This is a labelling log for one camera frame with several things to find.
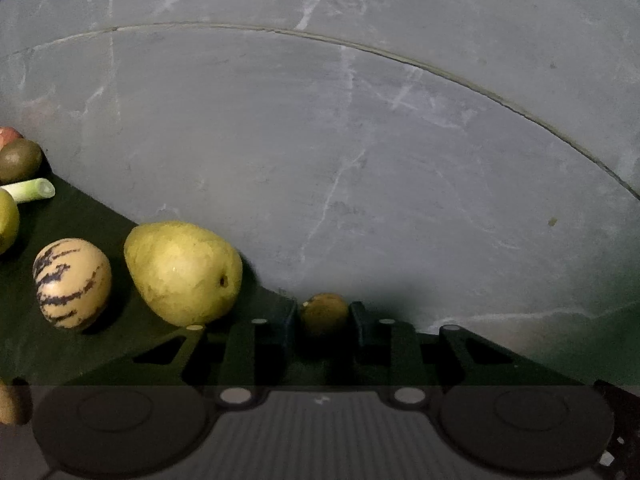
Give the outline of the dark green avocado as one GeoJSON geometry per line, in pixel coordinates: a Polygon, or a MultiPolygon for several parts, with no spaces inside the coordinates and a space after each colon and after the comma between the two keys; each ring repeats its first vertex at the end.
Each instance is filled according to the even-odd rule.
{"type": "Polygon", "coordinates": [[[17,139],[0,151],[0,181],[11,184],[31,179],[42,162],[42,149],[31,140],[17,139]]]}

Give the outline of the large striped pepino melon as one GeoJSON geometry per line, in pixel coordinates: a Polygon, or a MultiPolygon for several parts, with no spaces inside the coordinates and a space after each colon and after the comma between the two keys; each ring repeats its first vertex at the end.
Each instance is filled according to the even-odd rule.
{"type": "Polygon", "coordinates": [[[0,382],[0,424],[21,425],[23,409],[20,393],[17,388],[0,382]]]}

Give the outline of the yellow lemon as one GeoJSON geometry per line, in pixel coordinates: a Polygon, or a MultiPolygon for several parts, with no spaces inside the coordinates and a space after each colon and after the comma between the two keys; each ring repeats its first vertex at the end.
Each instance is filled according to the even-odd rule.
{"type": "Polygon", "coordinates": [[[0,254],[15,242],[20,229],[20,212],[14,198],[3,188],[0,190],[0,254]]]}

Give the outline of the white leek stalk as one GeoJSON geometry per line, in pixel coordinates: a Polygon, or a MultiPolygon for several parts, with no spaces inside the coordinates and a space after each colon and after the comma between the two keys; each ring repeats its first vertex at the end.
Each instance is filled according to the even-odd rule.
{"type": "Polygon", "coordinates": [[[37,178],[22,182],[2,185],[2,190],[8,192],[17,204],[48,200],[56,193],[54,185],[46,178],[37,178]]]}

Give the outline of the red apple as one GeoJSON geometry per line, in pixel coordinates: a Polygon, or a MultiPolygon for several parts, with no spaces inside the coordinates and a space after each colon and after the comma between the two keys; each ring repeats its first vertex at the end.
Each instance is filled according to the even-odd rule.
{"type": "Polygon", "coordinates": [[[15,128],[12,127],[0,127],[0,150],[6,145],[20,140],[23,136],[15,128]]]}

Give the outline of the small brown nut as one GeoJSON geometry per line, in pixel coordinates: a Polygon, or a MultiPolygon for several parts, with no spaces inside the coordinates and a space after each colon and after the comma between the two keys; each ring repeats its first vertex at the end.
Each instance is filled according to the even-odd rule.
{"type": "Polygon", "coordinates": [[[322,292],[305,301],[300,317],[312,328],[323,330],[341,321],[348,313],[346,300],[333,292],[322,292]]]}

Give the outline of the small striped pepino melon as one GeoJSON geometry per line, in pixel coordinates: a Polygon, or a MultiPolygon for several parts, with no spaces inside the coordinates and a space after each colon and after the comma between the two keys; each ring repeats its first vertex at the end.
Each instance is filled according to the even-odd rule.
{"type": "Polygon", "coordinates": [[[43,317],[59,330],[83,330],[106,305],[110,260],[82,238],[62,238],[43,247],[32,264],[36,300],[43,317]]]}

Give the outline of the yellow-green pear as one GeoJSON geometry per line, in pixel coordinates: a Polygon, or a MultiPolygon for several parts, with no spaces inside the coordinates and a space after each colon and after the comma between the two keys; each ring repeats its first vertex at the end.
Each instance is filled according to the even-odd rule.
{"type": "Polygon", "coordinates": [[[124,257],[145,304],[173,326],[212,322],[239,297],[240,254],[224,238],[196,224],[140,224],[125,240],[124,257]]]}

